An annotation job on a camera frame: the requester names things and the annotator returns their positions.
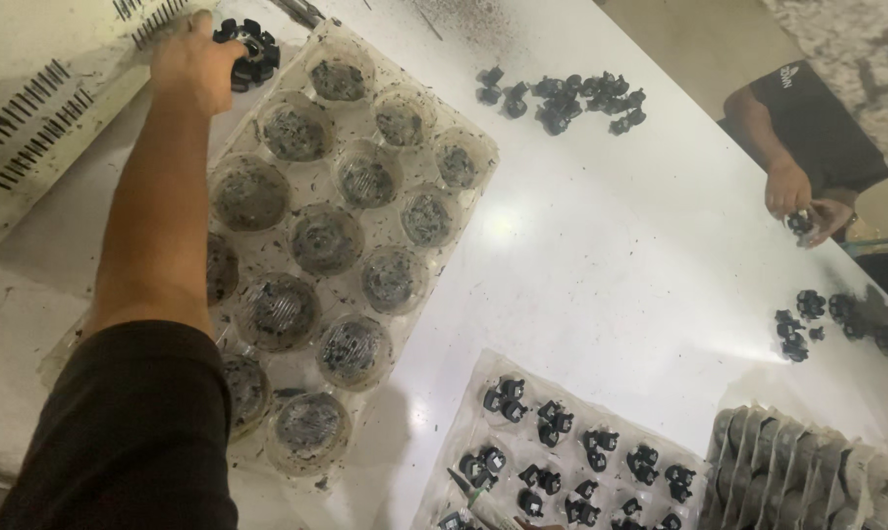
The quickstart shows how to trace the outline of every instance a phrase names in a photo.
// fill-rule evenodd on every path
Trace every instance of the pile of black parts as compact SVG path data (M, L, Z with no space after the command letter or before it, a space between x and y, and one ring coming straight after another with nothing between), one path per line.
M493 488L505 467L506 455L497 447L485 447L476 456L465 454L460 459L460 471L474 488Z
M495 105L499 102L502 91L499 90L497 83L502 77L503 71L498 66L481 76L484 88L479 92L480 101L486 105ZM544 99L542 112L537 119L552 136L565 132L571 121L585 110L591 112L600 110L608 116L626 112L625 116L611 122L610 131L615 136L626 133L631 127L638 126L646 119L646 114L641 110L641 104L646 99L644 89L627 94L630 84L624 77L615 78L613 74L607 72L601 77L583 80L577 74L569 76L564 81L544 77L532 87L520 81L512 87L506 97L504 109L510 118L519 118L526 113L529 106L523 101L523 96L530 88L534 95ZM584 108L581 107L579 97L585 103Z
M484 396L484 408L490 412L500 412L503 417L518 424L529 409L519 403L525 389L526 380L504 379L499 389L490 389Z
M783 340L781 342L781 351L784 355L791 357L794 362L802 362L807 360L807 341L797 333L798 329L806 329L801 325L800 321L791 316L791 311L783 309L775 314L775 320L778 321L778 336Z
M559 436L571 432L574 414L566 414L565 409L554 401L544 404L538 411L539 441L548 448L555 447Z
M247 56L239 57L231 68L232 91L246 92L259 87L273 77L274 68L280 68L280 47L269 32L262 32L261 25L251 19L244 19L241 26L235 19L225 20L221 29L215 30L212 40L239 41L248 50Z
M666 468L663 477L670 485L670 497L673 497L678 503L684 504L686 499L693 496L689 487L693 486L693 477L695 476L696 472L686 469L680 464L673 464Z
M656 449L640 444L626 454L626 466L638 481L653 486L653 482L660 476L660 472L653 469L659 457Z

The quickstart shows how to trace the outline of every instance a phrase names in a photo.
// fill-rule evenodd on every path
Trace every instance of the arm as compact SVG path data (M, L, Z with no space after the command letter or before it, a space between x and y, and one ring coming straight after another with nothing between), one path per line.
M768 174L764 203L778 219L810 204L810 179L781 143L768 108L751 88L736 90L725 103L726 117L745 150Z
M231 107L237 41L211 40L202 11L155 50L153 106L114 192L85 332L141 319L212 333L205 294L211 116Z

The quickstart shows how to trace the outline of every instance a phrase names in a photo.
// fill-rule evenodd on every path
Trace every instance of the dirt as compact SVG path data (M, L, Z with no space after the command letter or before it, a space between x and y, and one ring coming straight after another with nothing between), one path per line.
M360 209L380 208L395 197L395 181L379 162L359 160L343 170L339 179L342 196Z
M320 306L313 290L296 278L265 282L249 296L249 328L254 346L288 350L313 331Z
M277 440L300 460L316 460L339 443L342 405L328 394L305 394L277 417Z
M296 224L290 250L304 271L333 275L355 263L362 254L363 239L362 229L349 214L326 211Z
M335 377L357 382L375 366L381 341L381 328L375 320L344 321L330 328L323 338L319 361Z
M320 61L312 71L313 88L323 99L330 101L358 101L366 95L362 71L341 62Z
M232 426L255 420L265 404L261 367L246 357L229 358L224 362L224 380L231 393Z
M376 311L390 313L414 293L412 260L404 251L393 251L368 259L362 271L362 286L368 303Z
M381 136L395 147L420 145L424 141L421 117L406 106L386 106L376 114L375 123Z
M208 234L208 305L214 306L238 288L238 255L217 234Z
M295 110L277 112L264 126L274 157L291 162L312 162L326 154L326 132L316 121Z
M222 223L238 232L270 228L284 219L286 209L286 192L260 173L229 175L215 199Z
M414 244L438 246L450 235L453 220L440 197L423 194L402 211L402 225Z
M441 178L451 187L470 188L477 178L477 166L470 155L458 145L444 147L444 155L437 164Z

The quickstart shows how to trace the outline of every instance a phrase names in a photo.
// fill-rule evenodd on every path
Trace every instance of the white table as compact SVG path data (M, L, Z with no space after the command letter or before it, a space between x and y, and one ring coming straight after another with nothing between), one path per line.
M258 2L221 9L288 25ZM871 280L832 242L797 248L764 210L760 168L593 2L368 4L318 6L485 129L502 162L377 396L347 479L323 502L295 506L308 527L409 526L486 347L699 454L716 410L752 400L888 450L888 357L827 319L827 339L795 365L774 333L775 310L799 291L864 295ZM589 113L550 138L532 119L535 98L516 121L477 103L474 77L497 63L507 86L624 74L648 94L648 118L615 138L611 118ZM215 120L213 147L256 97ZM17 469L45 397L37 362L87 305L109 197L146 104L134 100L0 247L2 470ZM293 521L273 485L233 470L232 489L243 528Z

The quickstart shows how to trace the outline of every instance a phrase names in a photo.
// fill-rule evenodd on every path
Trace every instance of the clear plastic tray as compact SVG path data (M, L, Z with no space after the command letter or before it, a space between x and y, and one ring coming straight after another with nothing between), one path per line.
M498 150L337 20L269 82L208 166L207 289L222 354L266 375L241 389L253 408L229 461L319 491L338 478ZM45 359L46 383L79 329Z
M500 382L506 379L525 380L523 397L519 402L529 411L518 424L510 422L499 412L484 408L486 392L498 388ZM538 410L549 401L560 404L566 413L575 415L570 432L561 434L553 448L540 441L538 432L539 426L544 424ZM587 461L584 433L589 430L620 435L614 451L604 451L607 467L600 473L595 472ZM651 486L639 482L626 463L627 454L641 444L659 453L654 466L659 476ZM585 403L557 385L522 370L506 357L487 350L474 367L460 409L437 456L411 525L413 530L436 528L438 522L450 513L466 506L466 499L450 479L447 468L461 475L460 462L464 456L476 455L488 447L499 448L507 458L506 466L498 474L499 480L491 493L508 515L519 516L537 525L574 527L568 524L565 500L569 495L571 499L583 500L574 490L585 480L592 480L598 486L588 501L594 508L600 508L595 528L608 529L612 521L623 520L622 506L634 498L642 507L631 516L636 523L653 528L673 513L679 517L682 528L697 527L709 475L709 465L700 456L631 424L603 406ZM519 475L532 464L540 470L560 474L561 490L549 495L539 486L529 488ZM673 464L696 472L690 486L692 496L684 503L673 500L665 479L665 471ZM518 506L520 491L526 488L542 499L543 517L529 517ZM473 525L474 528L479 526L482 526L480 522Z

